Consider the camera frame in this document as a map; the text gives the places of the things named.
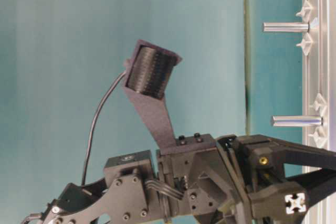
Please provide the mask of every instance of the bolt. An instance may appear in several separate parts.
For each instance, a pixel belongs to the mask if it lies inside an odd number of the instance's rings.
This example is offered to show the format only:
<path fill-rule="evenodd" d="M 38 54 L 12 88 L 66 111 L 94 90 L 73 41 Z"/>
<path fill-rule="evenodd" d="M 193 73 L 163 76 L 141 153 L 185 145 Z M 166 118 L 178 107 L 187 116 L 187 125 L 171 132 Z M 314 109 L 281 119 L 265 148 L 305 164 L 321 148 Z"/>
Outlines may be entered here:
<path fill-rule="evenodd" d="M 130 216 L 130 214 L 129 214 L 128 212 L 125 213 L 125 214 L 122 216 L 122 219 L 123 219 L 124 221 L 128 221 L 130 218 L 131 218 L 131 216 Z"/>
<path fill-rule="evenodd" d="M 55 224 L 62 224 L 63 219 L 62 218 L 58 218 L 57 220 L 55 220 Z"/>
<path fill-rule="evenodd" d="M 121 186 L 121 184 L 122 184 L 122 180 L 121 180 L 121 179 L 117 179 L 117 180 L 114 182 L 114 184 L 115 184 L 116 186 Z"/>
<path fill-rule="evenodd" d="M 195 200 L 197 198 L 197 195 L 196 194 L 190 194 L 190 199 L 191 200 Z"/>
<path fill-rule="evenodd" d="M 140 213 L 140 216 L 141 216 L 141 217 L 146 217 L 147 214 L 148 214 L 147 210 L 146 210 L 146 209 L 143 209 L 143 210 L 141 211 L 141 213 Z"/>
<path fill-rule="evenodd" d="M 267 158 L 267 157 L 261 157 L 261 158 L 259 159 L 259 163 L 260 163 L 261 165 L 267 165 L 267 164 L 268 164 L 268 158 Z"/>
<path fill-rule="evenodd" d="M 60 209 L 59 209 L 59 207 L 53 207 L 53 208 L 51 209 L 51 211 L 52 211 L 53 213 L 55 213 L 55 214 L 58 214 L 59 211 L 60 211 Z"/>
<path fill-rule="evenodd" d="M 134 176 L 132 181 L 133 183 L 137 183 L 139 181 L 139 178 L 137 176 Z"/>

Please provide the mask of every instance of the metal peg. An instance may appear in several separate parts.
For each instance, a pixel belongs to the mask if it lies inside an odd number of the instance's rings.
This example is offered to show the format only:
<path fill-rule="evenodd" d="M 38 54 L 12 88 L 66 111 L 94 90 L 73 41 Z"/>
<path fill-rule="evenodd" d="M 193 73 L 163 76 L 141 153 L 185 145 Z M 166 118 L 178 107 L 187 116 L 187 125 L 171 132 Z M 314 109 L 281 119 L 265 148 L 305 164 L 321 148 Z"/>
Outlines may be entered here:
<path fill-rule="evenodd" d="M 275 127 L 321 126 L 322 117 L 316 115 L 275 115 L 271 117 L 271 125 Z"/>
<path fill-rule="evenodd" d="M 308 23 L 263 23 L 264 32 L 288 32 L 288 33 L 306 33 L 309 31 Z"/>

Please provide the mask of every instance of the metal rod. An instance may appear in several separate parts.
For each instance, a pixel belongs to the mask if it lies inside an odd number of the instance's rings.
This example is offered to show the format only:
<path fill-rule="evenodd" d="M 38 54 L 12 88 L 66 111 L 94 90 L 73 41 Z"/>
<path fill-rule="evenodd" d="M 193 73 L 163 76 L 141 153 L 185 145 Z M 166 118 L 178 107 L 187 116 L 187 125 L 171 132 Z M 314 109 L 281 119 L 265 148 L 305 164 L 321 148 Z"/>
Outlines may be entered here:
<path fill-rule="evenodd" d="M 95 131 L 96 122 L 97 122 L 99 113 L 100 113 L 101 109 L 103 108 L 103 105 L 106 102 L 107 98 L 110 96 L 110 94 L 112 93 L 112 91 L 116 88 L 116 86 L 121 81 L 121 79 L 125 76 L 125 74 L 126 74 L 126 71 L 124 71 L 123 73 L 119 74 L 118 77 L 115 79 L 115 81 L 112 83 L 112 85 L 109 88 L 109 90 L 105 93 L 105 95 L 101 99 L 101 101 L 100 101 L 100 103 L 99 103 L 99 105 L 97 107 L 97 110 L 95 112 L 95 115 L 93 117 L 93 120 L 92 120 L 92 123 L 91 123 L 90 134 L 89 134 L 88 148 L 87 148 L 87 151 L 86 151 L 86 156 L 85 156 L 85 161 L 84 161 L 82 183 L 81 183 L 82 186 L 85 185 L 86 172 L 88 170 L 88 163 L 89 163 L 89 158 L 90 158 L 90 154 L 91 154 L 93 133 Z"/>
<path fill-rule="evenodd" d="M 316 115 L 277 115 L 271 117 L 271 125 L 275 127 L 321 126 L 322 117 Z"/>
<path fill-rule="evenodd" d="M 263 23 L 264 32 L 306 33 L 309 31 L 308 23 Z"/>

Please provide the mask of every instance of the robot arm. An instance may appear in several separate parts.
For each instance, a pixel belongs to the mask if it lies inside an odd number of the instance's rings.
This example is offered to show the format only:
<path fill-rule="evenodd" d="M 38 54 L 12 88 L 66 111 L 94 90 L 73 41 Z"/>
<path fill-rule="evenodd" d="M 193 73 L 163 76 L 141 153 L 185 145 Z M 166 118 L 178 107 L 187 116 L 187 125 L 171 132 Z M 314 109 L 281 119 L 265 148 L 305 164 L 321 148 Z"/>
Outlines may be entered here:
<path fill-rule="evenodd" d="M 123 89 L 159 146 L 108 159 L 104 178 L 68 184 L 38 215 L 40 224 L 144 223 L 193 215 L 200 224 L 300 224 L 309 208 L 336 191 L 336 153 L 262 135 L 176 138 L 164 89 L 181 58 L 139 40 Z M 285 177 L 284 163 L 322 168 Z"/>

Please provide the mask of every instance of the black cable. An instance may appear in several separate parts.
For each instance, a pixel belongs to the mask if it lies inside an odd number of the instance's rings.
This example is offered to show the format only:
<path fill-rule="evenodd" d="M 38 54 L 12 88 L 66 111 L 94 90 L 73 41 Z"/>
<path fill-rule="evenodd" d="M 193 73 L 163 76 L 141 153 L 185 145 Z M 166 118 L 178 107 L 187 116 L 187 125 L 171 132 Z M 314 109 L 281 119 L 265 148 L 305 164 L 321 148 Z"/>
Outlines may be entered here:
<path fill-rule="evenodd" d="M 107 98 L 110 96 L 110 94 L 112 93 L 112 91 L 116 88 L 116 86 L 118 85 L 118 83 L 121 81 L 121 79 L 125 76 L 126 71 L 124 71 L 123 73 L 119 74 L 118 77 L 115 79 L 115 81 L 112 83 L 111 87 L 109 88 L 109 90 L 106 92 L 106 94 L 103 96 L 103 98 L 101 99 L 97 110 L 95 112 L 95 115 L 93 117 L 92 123 L 91 123 L 91 130 L 90 130 L 90 134 L 89 134 L 89 142 L 88 142 L 88 148 L 86 151 L 86 156 L 85 156 L 85 161 L 84 161 L 84 168 L 83 168 L 83 175 L 82 175 L 82 186 L 85 185 L 85 180 L 86 180 L 86 173 L 88 170 L 88 163 L 89 163 L 89 158 L 90 158 L 90 153 L 91 153 L 91 147 L 92 147 L 92 138 L 93 138 L 93 133 L 95 131 L 95 127 L 96 127 L 96 122 L 99 116 L 99 113 L 104 105 L 104 103 L 106 102 Z"/>

